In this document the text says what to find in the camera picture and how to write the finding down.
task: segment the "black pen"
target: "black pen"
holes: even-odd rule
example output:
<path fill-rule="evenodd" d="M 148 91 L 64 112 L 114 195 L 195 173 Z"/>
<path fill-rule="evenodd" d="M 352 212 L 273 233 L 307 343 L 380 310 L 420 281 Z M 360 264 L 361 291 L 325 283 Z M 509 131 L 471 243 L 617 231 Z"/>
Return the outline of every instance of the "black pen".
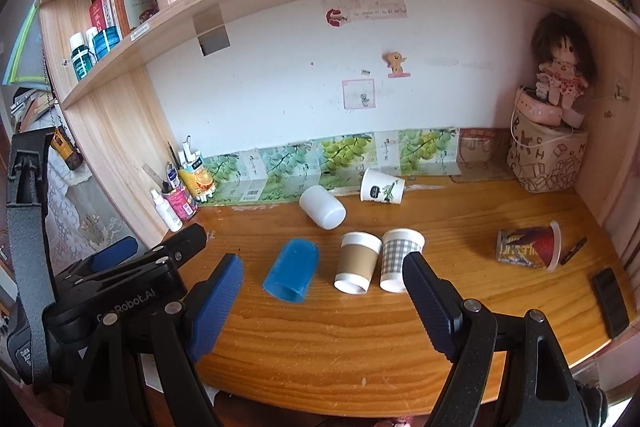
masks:
<path fill-rule="evenodd" d="M 578 253 L 580 248 L 582 248 L 586 242 L 587 242 L 587 238 L 586 237 L 583 237 L 580 241 L 578 241 L 578 243 L 576 243 L 575 247 L 573 247 L 571 250 L 569 250 L 569 252 L 567 252 L 567 254 L 562 258 L 562 261 L 560 261 L 560 264 L 562 264 L 562 265 L 567 264 L 568 261 L 575 254 Z"/>

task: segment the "blue plastic cup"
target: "blue plastic cup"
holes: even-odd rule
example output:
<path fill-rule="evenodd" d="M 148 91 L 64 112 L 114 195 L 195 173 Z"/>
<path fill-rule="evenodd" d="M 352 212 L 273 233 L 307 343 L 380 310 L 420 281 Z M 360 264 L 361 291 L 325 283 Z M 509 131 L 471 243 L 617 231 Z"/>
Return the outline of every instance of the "blue plastic cup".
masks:
<path fill-rule="evenodd" d="M 318 266 L 318 256 L 318 247 L 311 241 L 291 239 L 280 250 L 262 288 L 277 299 L 302 302 Z"/>

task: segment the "paper cup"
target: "paper cup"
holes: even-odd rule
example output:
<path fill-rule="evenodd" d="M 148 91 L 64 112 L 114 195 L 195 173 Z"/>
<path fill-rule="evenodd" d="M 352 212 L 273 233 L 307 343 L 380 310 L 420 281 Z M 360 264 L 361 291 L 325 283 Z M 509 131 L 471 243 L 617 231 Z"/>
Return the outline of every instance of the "paper cup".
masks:
<path fill-rule="evenodd" d="M 383 172 L 367 169 L 360 185 L 360 201 L 400 204 L 404 180 Z"/>
<path fill-rule="evenodd" d="M 344 234 L 334 286 L 341 292 L 352 295 L 366 293 L 380 250 L 382 241 L 375 235 L 366 232 Z"/>
<path fill-rule="evenodd" d="M 518 229 L 513 232 L 500 230 L 495 256 L 500 263 L 546 268 L 553 272 L 558 267 L 561 248 L 560 226 L 551 221 L 548 227 Z"/>
<path fill-rule="evenodd" d="M 318 227 L 331 230 L 343 222 L 347 211 L 337 198 L 322 185 L 309 187 L 300 196 L 300 207 Z"/>
<path fill-rule="evenodd" d="M 387 292 L 406 291 L 402 280 L 402 261 L 411 252 L 422 253 L 424 236 L 411 229 L 389 230 L 382 236 L 380 287 Z"/>

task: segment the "blue gripper pad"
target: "blue gripper pad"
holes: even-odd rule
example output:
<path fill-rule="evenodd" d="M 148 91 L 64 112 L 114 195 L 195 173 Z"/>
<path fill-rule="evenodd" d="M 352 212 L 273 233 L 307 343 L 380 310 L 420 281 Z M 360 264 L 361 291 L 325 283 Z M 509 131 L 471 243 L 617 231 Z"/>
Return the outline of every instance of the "blue gripper pad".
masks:
<path fill-rule="evenodd" d="M 184 327 L 190 333 L 187 356 L 196 363 L 213 350 L 242 286 L 242 261 L 226 253 L 206 281 L 184 298 Z"/>
<path fill-rule="evenodd" d="M 412 252 L 402 263 L 404 286 L 414 302 L 433 349 L 443 353 L 449 362 L 456 362 L 460 349 L 455 334 L 462 327 L 462 311 L 456 303 L 453 286 L 438 279 L 419 252 Z"/>
<path fill-rule="evenodd" d="M 99 273 L 103 270 L 113 268 L 122 263 L 138 251 L 138 242 L 128 235 L 110 247 L 94 253 L 91 263 L 92 273 Z"/>

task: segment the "book spine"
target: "book spine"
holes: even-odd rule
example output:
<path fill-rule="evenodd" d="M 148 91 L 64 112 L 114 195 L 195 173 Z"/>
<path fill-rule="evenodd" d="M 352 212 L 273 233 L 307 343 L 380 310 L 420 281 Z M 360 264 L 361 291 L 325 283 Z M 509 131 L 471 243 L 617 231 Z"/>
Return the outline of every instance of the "book spine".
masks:
<path fill-rule="evenodd" d="M 102 4 L 102 12 L 104 13 L 104 23 L 107 28 L 111 28 L 115 26 L 113 22 L 113 16 L 111 15 L 111 4 L 109 0 L 100 0 L 100 4 Z"/>
<path fill-rule="evenodd" d="M 104 10 L 102 9 L 102 0 L 95 0 L 91 7 L 89 8 L 89 17 L 91 19 L 92 24 L 101 32 L 105 29 L 106 22 L 104 21 Z"/>
<path fill-rule="evenodd" d="M 109 4 L 111 5 L 111 16 L 113 16 L 113 24 L 118 30 L 118 36 L 120 40 L 122 40 L 129 33 L 127 32 L 127 35 L 122 33 L 122 28 L 120 27 L 120 19 L 118 18 L 118 10 L 116 9 L 116 0 L 109 0 Z"/>

